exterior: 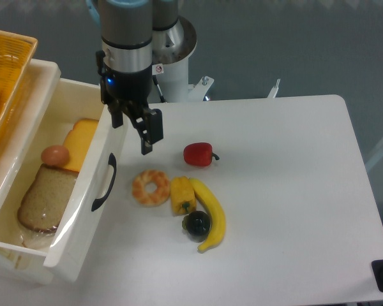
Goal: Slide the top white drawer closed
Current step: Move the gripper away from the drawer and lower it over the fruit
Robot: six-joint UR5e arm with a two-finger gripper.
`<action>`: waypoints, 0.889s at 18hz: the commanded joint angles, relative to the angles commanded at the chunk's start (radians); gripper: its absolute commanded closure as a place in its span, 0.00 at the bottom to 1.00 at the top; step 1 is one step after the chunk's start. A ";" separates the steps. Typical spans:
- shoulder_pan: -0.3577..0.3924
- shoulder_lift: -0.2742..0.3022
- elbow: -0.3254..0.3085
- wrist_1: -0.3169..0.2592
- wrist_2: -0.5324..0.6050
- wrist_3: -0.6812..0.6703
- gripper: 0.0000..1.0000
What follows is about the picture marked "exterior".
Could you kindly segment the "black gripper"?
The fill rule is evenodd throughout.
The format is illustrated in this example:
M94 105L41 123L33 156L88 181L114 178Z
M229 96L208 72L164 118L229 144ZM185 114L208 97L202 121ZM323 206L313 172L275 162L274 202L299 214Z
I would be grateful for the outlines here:
M147 97L151 92L152 71L148 66L134 72L122 72L110 67L104 50L96 52L100 75L101 101L108 106L114 129L123 125L123 115L135 121L141 139L141 153L153 151L153 145L163 139L163 117L159 109L150 109Z

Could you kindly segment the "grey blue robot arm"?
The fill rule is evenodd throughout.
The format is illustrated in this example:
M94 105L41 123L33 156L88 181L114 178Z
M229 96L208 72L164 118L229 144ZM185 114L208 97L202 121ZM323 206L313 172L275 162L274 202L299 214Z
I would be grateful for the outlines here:
M101 31L96 52L101 101L113 128L130 119L146 155L163 139L162 112L148 103L152 89L162 103L188 100L195 28L180 16L177 1L88 1L87 6Z

